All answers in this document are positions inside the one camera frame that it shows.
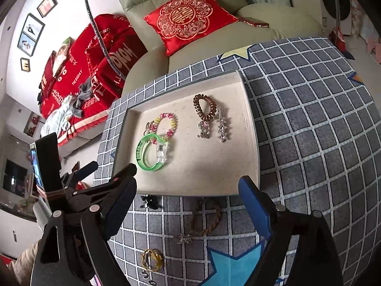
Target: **beige tray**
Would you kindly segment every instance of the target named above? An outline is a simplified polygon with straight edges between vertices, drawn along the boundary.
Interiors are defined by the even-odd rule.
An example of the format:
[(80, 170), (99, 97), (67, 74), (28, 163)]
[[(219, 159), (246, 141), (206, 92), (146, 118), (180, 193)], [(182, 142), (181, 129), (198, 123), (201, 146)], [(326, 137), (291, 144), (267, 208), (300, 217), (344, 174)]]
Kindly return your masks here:
[[(201, 139), (199, 117), (193, 97), (202, 93), (222, 106), (227, 119), (229, 140), (218, 137), (217, 121), (210, 122), (210, 138)], [(208, 112), (205, 102), (200, 102)], [(135, 151), (147, 122), (161, 113), (174, 113), (178, 127), (167, 147), (167, 162), (157, 171), (138, 166), (135, 176), (139, 194), (173, 196), (224, 196), (238, 194), (238, 180), (249, 175), (259, 185), (258, 141), (245, 88), (237, 71), (207, 78), (174, 89), (128, 110), (119, 136), (113, 175), (125, 165), (137, 165)], [(164, 119), (157, 134), (169, 129)], [(156, 146), (147, 148), (148, 164), (154, 164)]]

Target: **grid tablecloth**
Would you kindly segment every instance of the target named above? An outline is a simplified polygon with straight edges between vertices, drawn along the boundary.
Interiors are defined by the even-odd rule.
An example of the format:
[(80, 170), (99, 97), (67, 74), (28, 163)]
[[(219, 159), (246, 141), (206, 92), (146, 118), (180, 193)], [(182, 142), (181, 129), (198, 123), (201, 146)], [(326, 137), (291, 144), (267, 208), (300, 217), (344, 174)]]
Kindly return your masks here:
[[(106, 122), (94, 184), (112, 175), (126, 110), (185, 83), (238, 70), (244, 80), (259, 142), (261, 190), (291, 211), (323, 212), (334, 235), (345, 285), (364, 270), (381, 239), (380, 115), (365, 86), (348, 80), (353, 72), (324, 38), (271, 41), (212, 57), (167, 74), (116, 101)], [(141, 209), (137, 195), (109, 244), (131, 285), (195, 286), (212, 271), (206, 247), (238, 256), (259, 242), (239, 196), (218, 198), (223, 210), (216, 230), (191, 244), (171, 240), (190, 233), (194, 198), (161, 197), (161, 209)], [(215, 220), (203, 207), (198, 227)], [(287, 279), (297, 237), (281, 277)], [(140, 253), (163, 251), (164, 268), (141, 274)]]

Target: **gray cloth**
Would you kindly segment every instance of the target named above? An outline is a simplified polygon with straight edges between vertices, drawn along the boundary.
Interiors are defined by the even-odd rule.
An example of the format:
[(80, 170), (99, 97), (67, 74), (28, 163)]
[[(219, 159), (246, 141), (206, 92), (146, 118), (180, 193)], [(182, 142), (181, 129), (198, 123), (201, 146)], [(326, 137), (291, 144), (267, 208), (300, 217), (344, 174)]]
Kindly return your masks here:
[(24, 251), (16, 261), (8, 264), (11, 275), (21, 286), (29, 286), (32, 277), (34, 260), (39, 249), (40, 241)]
[(71, 107), (71, 111), (75, 117), (82, 118), (83, 110), (81, 110), (81, 107), (83, 103), (91, 99), (93, 95), (94, 93), (91, 87), (91, 77), (89, 77), (85, 81), (85, 83), (79, 86), (79, 93), (78, 93), (77, 99), (74, 101)]

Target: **blue star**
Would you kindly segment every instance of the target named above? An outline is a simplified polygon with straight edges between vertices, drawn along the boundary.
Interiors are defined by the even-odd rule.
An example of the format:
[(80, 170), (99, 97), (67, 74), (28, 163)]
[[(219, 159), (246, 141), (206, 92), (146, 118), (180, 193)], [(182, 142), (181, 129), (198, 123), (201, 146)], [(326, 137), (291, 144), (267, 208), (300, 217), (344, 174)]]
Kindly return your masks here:
[(264, 240), (238, 257), (208, 248), (214, 272), (199, 286), (244, 286), (257, 265), (263, 249)]

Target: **green bangle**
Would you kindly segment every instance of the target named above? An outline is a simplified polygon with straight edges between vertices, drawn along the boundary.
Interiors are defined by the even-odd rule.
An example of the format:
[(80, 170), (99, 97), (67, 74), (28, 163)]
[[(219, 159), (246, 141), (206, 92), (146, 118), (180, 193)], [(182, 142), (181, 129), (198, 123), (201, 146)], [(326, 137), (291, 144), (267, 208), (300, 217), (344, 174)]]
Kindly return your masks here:
[[(156, 149), (156, 163), (152, 167), (146, 166), (144, 163), (144, 152), (145, 149), (150, 142), (150, 140), (157, 140), (157, 149)], [(157, 134), (149, 133), (142, 137), (140, 140), (138, 147), (136, 148), (136, 161), (138, 162), (139, 167), (141, 167), (145, 171), (156, 171), (161, 168), (161, 166), (165, 163), (165, 155), (166, 155), (166, 142), (165, 140)]]

